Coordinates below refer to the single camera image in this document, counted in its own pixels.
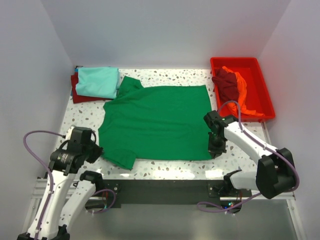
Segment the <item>green t-shirt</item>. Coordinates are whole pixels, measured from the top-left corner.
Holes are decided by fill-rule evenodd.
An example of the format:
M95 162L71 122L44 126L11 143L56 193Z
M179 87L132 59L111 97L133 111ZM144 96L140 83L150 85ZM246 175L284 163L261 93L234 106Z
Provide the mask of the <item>green t-shirt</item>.
M125 76L117 97L104 104L98 129L102 157L131 170L137 159L206 161L211 111L205 85L144 87Z

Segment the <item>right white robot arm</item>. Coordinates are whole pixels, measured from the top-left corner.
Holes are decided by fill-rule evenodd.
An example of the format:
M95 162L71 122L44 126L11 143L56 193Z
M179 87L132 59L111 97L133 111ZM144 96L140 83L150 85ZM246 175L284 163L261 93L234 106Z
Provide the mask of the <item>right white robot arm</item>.
M204 116L210 129L208 152L213 159L227 151L227 141L245 152L257 166L256 171L235 170L223 177L221 191L233 197L240 190L259 191L272 199L298 188L300 179L293 155L287 148L276 148L251 133L233 115L222 117L214 110Z

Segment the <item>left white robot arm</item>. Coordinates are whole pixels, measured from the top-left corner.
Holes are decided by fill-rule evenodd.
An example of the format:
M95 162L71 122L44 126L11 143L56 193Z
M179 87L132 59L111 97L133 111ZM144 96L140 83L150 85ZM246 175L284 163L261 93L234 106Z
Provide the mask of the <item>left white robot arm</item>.
M68 240L70 230L91 196L104 190L103 177L86 170L77 182L71 197L67 197L79 169L85 162L94 163L102 154L95 132L87 127L71 126L64 142L50 155L45 165L47 183L34 220L19 240Z

